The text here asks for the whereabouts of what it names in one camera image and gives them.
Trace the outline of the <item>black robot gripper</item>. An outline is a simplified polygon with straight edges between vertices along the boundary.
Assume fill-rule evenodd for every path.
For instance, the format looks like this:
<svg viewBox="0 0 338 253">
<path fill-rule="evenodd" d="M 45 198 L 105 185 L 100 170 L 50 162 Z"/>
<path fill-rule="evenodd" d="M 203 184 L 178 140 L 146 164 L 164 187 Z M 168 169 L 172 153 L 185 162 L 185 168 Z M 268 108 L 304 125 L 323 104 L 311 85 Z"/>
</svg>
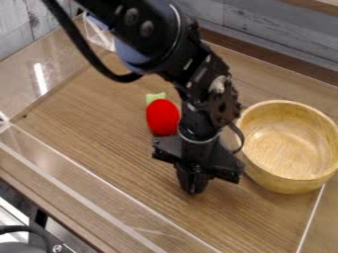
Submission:
<svg viewBox="0 0 338 253">
<path fill-rule="evenodd" d="M 152 140 L 153 157 L 173 165 L 181 189 L 200 194 L 213 178 L 237 184 L 244 164 L 219 135 L 205 141 L 185 139 L 178 133 Z"/>
</svg>

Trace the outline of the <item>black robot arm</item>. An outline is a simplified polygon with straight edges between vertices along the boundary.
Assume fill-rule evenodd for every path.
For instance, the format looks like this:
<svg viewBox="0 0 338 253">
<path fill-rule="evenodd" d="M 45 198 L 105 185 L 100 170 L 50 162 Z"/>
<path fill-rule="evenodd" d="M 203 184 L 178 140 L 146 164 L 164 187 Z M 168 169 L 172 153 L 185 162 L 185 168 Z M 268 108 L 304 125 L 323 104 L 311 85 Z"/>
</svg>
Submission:
<svg viewBox="0 0 338 253">
<path fill-rule="evenodd" d="M 177 133 L 153 139 L 153 157 L 169 163 L 181 189 L 204 191 L 217 178 L 236 184 L 244 170 L 220 131 L 239 132 L 241 104 L 229 67 L 201 41 L 197 23 L 172 0 L 73 0 L 84 14 L 114 37 L 116 54 L 126 74 L 113 73 L 92 51 L 56 0 L 42 0 L 76 49 L 92 67 L 110 80 L 130 83 L 146 74 L 169 82 L 180 97 Z"/>
</svg>

